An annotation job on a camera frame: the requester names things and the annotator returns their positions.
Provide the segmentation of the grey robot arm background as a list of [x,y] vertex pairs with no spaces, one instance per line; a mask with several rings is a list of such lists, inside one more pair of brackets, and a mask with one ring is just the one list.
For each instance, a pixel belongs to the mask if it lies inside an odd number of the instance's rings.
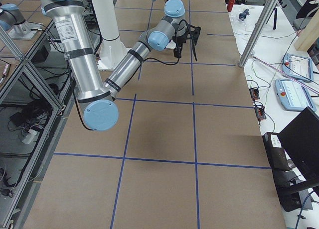
[[0,6],[0,26],[13,39],[32,39],[38,31],[38,25],[29,23],[13,3]]

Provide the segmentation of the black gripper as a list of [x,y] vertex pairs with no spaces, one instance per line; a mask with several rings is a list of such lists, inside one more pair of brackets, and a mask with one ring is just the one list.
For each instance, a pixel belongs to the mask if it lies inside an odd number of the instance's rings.
[[177,47],[175,47],[173,50],[174,57],[181,57],[182,45],[187,40],[190,40],[191,46],[194,48],[197,45],[200,32],[200,26],[193,26],[188,23],[184,23],[184,25],[181,25],[180,30],[174,36],[174,42],[177,45]]

